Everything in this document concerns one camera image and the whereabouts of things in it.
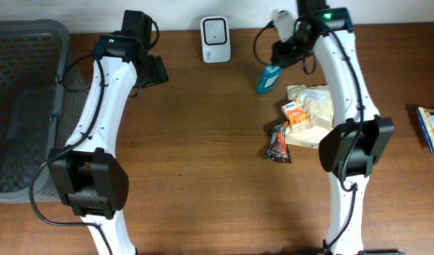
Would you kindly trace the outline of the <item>teal mouthwash bottle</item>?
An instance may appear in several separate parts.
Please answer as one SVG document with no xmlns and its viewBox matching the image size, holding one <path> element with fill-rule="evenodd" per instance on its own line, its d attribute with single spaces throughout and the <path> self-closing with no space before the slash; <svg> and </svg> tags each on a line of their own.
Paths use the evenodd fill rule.
<svg viewBox="0 0 434 255">
<path fill-rule="evenodd" d="M 282 68 L 278 65 L 268 65 L 262 73 L 262 77 L 256 86 L 256 92 L 266 94 L 276 85 Z"/>
</svg>

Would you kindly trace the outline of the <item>beige grain bag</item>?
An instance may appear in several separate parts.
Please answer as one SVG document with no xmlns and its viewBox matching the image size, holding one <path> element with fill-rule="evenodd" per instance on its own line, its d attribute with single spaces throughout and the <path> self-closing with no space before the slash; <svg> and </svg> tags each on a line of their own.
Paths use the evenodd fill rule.
<svg viewBox="0 0 434 255">
<path fill-rule="evenodd" d="M 334 111 L 328 86 L 291 85 L 287 87 L 287 99 L 299 101 L 309 123 L 297 129 L 292 129 L 289 123 L 285 131 L 286 143 L 318 149 L 320 141 L 333 129 Z"/>
</svg>

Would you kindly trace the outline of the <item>orange tissue pack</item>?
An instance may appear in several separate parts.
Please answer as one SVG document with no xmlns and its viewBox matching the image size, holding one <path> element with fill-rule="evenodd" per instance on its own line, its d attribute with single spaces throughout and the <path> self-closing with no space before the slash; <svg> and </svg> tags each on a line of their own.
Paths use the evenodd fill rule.
<svg viewBox="0 0 434 255">
<path fill-rule="evenodd" d="M 309 117 L 304 112 L 298 100 L 285 104 L 281 109 L 292 129 L 300 128 L 309 123 Z"/>
</svg>

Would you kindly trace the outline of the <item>black red snack packet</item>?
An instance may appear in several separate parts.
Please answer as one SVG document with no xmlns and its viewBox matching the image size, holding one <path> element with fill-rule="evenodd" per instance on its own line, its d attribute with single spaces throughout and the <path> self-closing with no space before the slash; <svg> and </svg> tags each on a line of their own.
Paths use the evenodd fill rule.
<svg viewBox="0 0 434 255">
<path fill-rule="evenodd" d="M 265 151 L 265 156 L 269 161 L 277 163 L 291 163 L 290 153 L 285 141 L 285 131 L 288 127 L 288 124 L 288 122 L 284 122 L 272 127 L 270 130 L 270 145 Z"/>
</svg>

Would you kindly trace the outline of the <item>yellow wet wipes pack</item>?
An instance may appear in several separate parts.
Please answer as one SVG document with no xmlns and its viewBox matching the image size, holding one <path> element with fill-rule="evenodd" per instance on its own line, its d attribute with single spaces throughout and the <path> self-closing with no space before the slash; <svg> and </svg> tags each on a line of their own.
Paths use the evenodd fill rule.
<svg viewBox="0 0 434 255">
<path fill-rule="evenodd" d="M 429 152 L 434 153 L 434 109 L 417 107 L 416 112 Z"/>
</svg>

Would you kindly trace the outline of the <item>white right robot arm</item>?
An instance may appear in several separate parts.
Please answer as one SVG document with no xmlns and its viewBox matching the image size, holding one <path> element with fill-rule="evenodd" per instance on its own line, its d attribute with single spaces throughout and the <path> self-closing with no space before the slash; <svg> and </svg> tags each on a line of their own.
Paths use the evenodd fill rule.
<svg viewBox="0 0 434 255">
<path fill-rule="evenodd" d="M 355 46 L 355 31 L 346 8 L 325 1 L 298 1 L 298 15 L 274 11 L 280 39 L 271 63 L 283 69 L 306 57 L 320 64 L 333 104 L 333 129 L 319 143 L 322 168 L 330 183 L 330 223 L 322 254 L 364 254 L 362 211 L 373 166 L 392 133 L 367 90 Z"/>
</svg>

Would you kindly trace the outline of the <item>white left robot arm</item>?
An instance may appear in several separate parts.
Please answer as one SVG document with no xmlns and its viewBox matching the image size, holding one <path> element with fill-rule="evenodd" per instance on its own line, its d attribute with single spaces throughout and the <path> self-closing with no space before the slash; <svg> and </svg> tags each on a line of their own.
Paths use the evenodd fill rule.
<svg viewBox="0 0 434 255">
<path fill-rule="evenodd" d="M 115 144 L 131 91 L 169 80 L 160 56 L 149 51 L 156 22 L 142 11 L 124 12 L 122 28 L 102 35 L 93 48 L 93 80 L 80 119 L 64 149 L 51 149 L 48 169 L 59 198 L 91 232 L 99 254 L 137 254 L 123 208 L 128 175 Z"/>
</svg>

